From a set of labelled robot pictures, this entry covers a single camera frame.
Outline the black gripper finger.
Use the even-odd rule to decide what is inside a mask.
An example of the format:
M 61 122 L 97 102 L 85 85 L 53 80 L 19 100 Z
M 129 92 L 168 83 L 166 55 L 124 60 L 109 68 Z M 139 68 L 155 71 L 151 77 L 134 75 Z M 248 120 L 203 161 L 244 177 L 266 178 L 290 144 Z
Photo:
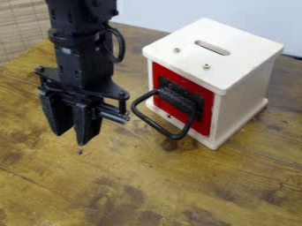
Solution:
M 61 96 L 41 87 L 39 97 L 47 122 L 56 136 L 64 134 L 75 125 L 73 109 L 63 102 Z
M 103 118 L 95 113 L 95 109 L 83 103 L 73 107 L 75 134 L 79 146 L 84 146 L 100 133 Z

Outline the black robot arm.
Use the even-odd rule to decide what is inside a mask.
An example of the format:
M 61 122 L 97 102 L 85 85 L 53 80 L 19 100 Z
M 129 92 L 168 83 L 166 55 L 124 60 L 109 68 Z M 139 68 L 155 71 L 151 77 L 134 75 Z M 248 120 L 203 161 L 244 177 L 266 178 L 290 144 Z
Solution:
M 108 21 L 116 0 L 45 0 L 56 67 L 40 66 L 39 97 L 55 134 L 75 130 L 80 146 L 100 133 L 101 121 L 128 120 L 129 93 L 112 81 L 125 55 L 125 40 Z

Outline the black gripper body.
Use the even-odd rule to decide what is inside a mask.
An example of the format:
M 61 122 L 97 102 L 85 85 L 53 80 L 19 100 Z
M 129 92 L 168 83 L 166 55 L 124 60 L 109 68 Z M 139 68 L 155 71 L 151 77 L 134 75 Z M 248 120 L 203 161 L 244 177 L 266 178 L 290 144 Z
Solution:
M 57 93 L 71 108 L 83 103 L 95 109 L 99 117 L 124 124 L 129 93 L 112 79 L 115 63 L 123 59 L 112 51 L 111 41 L 69 45 L 55 42 L 56 67 L 39 66 L 35 73 L 41 80 L 40 87 Z

